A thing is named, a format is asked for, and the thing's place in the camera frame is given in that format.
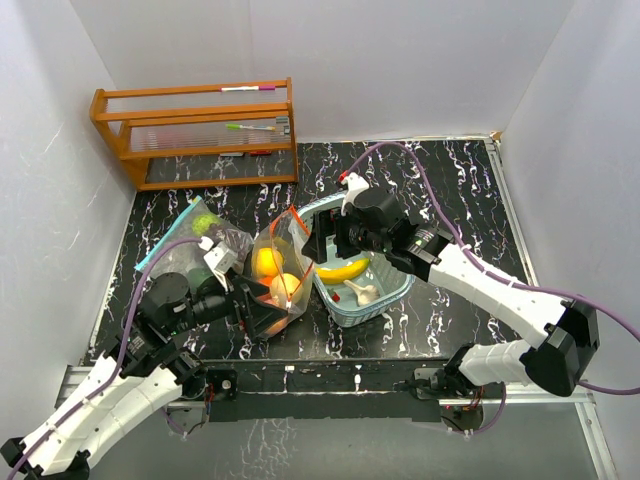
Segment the yellow lemon fruit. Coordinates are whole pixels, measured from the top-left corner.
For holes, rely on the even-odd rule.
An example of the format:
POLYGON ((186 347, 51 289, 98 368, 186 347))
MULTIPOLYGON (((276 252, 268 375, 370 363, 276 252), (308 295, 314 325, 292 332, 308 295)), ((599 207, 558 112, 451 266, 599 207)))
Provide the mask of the yellow lemon fruit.
POLYGON ((259 277, 275 277, 280 273, 284 264, 282 254, 270 247, 260 248, 254 253, 252 259, 252 269, 259 277))

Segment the red zipper clear bag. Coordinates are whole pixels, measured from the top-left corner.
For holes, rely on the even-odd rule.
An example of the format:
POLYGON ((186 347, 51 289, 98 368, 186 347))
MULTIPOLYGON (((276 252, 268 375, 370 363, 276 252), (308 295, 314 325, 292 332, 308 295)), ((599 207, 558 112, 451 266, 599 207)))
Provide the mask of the red zipper clear bag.
POLYGON ((310 233, 310 228, 303 222, 298 211, 290 207, 260 232, 253 245, 251 275, 254 280, 258 282, 259 277, 252 269, 253 255, 260 248, 270 247, 278 250, 284 258, 283 267, 278 275, 290 273, 301 281, 303 293, 299 302, 288 301, 280 306, 273 299, 268 300, 268 303, 277 304, 288 311, 289 324, 305 313, 313 287, 314 262, 301 253, 301 248, 308 240, 310 233))

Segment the white garlic bulb toy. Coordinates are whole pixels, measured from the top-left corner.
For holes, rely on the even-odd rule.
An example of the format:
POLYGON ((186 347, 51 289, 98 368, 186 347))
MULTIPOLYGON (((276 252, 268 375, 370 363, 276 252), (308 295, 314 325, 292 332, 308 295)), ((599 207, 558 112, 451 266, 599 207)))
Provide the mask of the white garlic bulb toy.
POLYGON ((344 280, 343 284, 356 295, 356 302, 360 307, 370 305, 380 298, 380 292, 374 285, 361 286, 351 280, 344 280))

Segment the green bumpy fruit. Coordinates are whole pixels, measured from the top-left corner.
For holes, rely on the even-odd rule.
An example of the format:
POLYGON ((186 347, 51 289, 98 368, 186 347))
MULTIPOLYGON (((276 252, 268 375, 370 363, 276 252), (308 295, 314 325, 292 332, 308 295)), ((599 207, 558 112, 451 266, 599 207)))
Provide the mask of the green bumpy fruit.
POLYGON ((219 218, 212 213, 198 215, 191 224, 193 234, 195 236, 202 237, 207 233, 212 225, 216 225, 218 223, 219 218))

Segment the blue zipper clear bag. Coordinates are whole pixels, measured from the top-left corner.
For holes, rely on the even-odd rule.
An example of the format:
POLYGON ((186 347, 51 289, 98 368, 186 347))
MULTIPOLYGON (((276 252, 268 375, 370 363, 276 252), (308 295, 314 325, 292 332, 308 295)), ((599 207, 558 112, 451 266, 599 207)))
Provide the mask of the blue zipper clear bag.
POLYGON ((135 269, 142 273, 156 259, 151 279, 164 273, 179 273, 187 278, 192 292, 210 278, 214 279, 214 285, 219 285, 206 264, 205 255, 220 242, 235 254, 231 269, 241 274, 254 244, 253 237, 214 214, 197 196, 135 269))

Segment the pink orange peach fruit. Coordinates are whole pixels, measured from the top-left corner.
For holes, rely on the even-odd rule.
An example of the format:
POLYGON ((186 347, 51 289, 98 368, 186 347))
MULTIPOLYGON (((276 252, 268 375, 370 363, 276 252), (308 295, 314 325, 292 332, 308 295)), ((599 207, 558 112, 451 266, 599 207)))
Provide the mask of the pink orange peach fruit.
POLYGON ((289 324, 289 317, 286 316, 284 318, 279 319, 275 323, 273 323, 266 331, 265 335, 267 338, 273 337, 282 330, 284 330, 289 324))

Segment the orange pumpkin toy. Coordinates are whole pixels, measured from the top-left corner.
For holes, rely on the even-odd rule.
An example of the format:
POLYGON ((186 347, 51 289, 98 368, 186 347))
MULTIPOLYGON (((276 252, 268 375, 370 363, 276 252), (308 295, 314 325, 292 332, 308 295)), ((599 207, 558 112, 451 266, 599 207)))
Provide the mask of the orange pumpkin toy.
POLYGON ((265 277, 261 277, 258 279, 258 282, 264 286, 266 286, 267 288, 271 287, 271 284, 274 280, 273 276, 265 276, 265 277))

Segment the dark red grape bunch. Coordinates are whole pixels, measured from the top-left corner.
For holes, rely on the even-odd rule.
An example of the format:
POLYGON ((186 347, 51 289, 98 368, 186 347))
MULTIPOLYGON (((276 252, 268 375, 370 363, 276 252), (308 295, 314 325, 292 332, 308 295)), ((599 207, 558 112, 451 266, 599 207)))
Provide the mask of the dark red grape bunch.
POLYGON ((237 254, 239 262, 244 262, 253 247, 253 238, 247 232, 234 227, 214 224, 207 230, 207 235, 215 242, 223 242, 237 254))

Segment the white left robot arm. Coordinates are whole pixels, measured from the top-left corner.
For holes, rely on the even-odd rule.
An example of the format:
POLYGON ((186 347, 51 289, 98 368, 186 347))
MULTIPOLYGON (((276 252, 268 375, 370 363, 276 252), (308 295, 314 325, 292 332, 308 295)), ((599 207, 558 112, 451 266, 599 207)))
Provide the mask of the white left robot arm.
POLYGON ((165 273, 136 293, 115 345, 40 427, 2 445, 11 477, 88 478, 100 454, 146 417, 181 397, 214 396, 206 367, 176 335, 230 319, 256 338, 288 315, 267 286, 238 275, 229 289, 194 296, 185 276, 165 273))

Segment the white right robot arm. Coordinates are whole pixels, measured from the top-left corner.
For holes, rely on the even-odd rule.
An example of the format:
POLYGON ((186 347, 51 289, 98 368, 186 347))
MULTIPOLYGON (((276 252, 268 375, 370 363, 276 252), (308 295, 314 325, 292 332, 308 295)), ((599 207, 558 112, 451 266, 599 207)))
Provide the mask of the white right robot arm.
POLYGON ((303 255, 316 264, 364 252, 399 272, 453 292, 505 323, 518 340, 465 344, 440 371, 439 387, 466 397, 490 383, 533 383, 569 397, 599 347, 595 309, 530 291, 516 278, 458 246, 451 233, 416 223, 384 189, 336 194, 305 206, 300 217, 310 236, 303 255))

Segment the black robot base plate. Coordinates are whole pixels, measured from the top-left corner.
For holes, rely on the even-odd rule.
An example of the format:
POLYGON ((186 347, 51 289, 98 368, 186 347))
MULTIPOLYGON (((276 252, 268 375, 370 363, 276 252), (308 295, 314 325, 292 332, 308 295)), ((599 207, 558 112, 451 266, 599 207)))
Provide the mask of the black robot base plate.
POLYGON ((172 407, 207 409, 211 422, 258 419, 453 418, 475 429, 502 400, 502 387, 471 387, 461 393, 428 380, 443 367, 438 360, 209 360, 196 364, 195 385, 172 407))

